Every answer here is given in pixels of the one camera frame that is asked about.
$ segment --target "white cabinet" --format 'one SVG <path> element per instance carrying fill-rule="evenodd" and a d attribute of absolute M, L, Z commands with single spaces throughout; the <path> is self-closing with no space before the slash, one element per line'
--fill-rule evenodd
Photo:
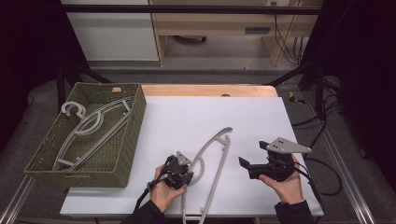
<path fill-rule="evenodd" d="M 148 5 L 147 0 L 62 0 L 66 4 Z M 88 61 L 158 61 L 150 14 L 67 13 Z"/>

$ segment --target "green basket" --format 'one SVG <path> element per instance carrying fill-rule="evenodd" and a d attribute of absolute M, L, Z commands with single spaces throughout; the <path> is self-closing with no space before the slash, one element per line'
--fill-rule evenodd
<path fill-rule="evenodd" d="M 61 112 L 24 172 L 55 187 L 125 188 L 128 185 L 147 104 L 141 85 L 77 83 L 67 99 L 68 102 L 84 105 L 88 116 L 103 105 L 129 96 L 134 96 L 134 102 L 127 123 L 77 170 L 52 171 L 62 144 L 80 121 L 75 113 L 68 117 Z M 64 159 L 76 161 L 78 157 L 83 156 L 122 118 L 121 110 L 120 107 L 107 112 L 102 126 L 95 133 L 77 137 L 64 155 Z"/>

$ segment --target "black horizontal bar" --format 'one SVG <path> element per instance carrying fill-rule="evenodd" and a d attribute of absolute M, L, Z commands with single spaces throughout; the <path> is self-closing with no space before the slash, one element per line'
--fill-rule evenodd
<path fill-rule="evenodd" d="M 62 5 L 44 6 L 65 12 L 85 13 L 208 13 L 208 14 L 273 14 L 321 15 L 333 14 L 335 9 L 321 7 L 237 7 L 237 6 L 146 6 L 146 5 Z"/>

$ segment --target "black sleeve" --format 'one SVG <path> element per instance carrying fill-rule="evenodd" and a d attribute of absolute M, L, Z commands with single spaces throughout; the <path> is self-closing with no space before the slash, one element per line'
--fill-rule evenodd
<path fill-rule="evenodd" d="M 301 203 L 288 204 L 278 203 L 275 205 L 277 220 L 280 224 L 313 224 L 311 211 L 308 203 L 303 201 Z"/>
<path fill-rule="evenodd" d="M 161 224 L 164 222 L 165 216 L 157 205 L 150 200 L 125 218 L 121 224 Z"/>

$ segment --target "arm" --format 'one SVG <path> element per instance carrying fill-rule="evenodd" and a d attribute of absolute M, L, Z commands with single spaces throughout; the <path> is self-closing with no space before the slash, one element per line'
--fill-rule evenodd
<path fill-rule="evenodd" d="M 276 182 L 266 175 L 260 175 L 259 179 L 279 196 L 281 203 L 275 206 L 275 210 L 280 224 L 314 223 L 308 203 L 304 199 L 301 178 L 297 172 L 282 182 Z"/>
<path fill-rule="evenodd" d="M 160 175 L 163 165 L 157 167 L 154 178 Z M 136 212 L 124 219 L 121 224 L 159 224 L 164 223 L 165 210 L 173 200 L 186 192 L 187 185 L 180 189 L 170 189 L 163 181 L 159 182 L 150 192 L 150 200 Z"/>

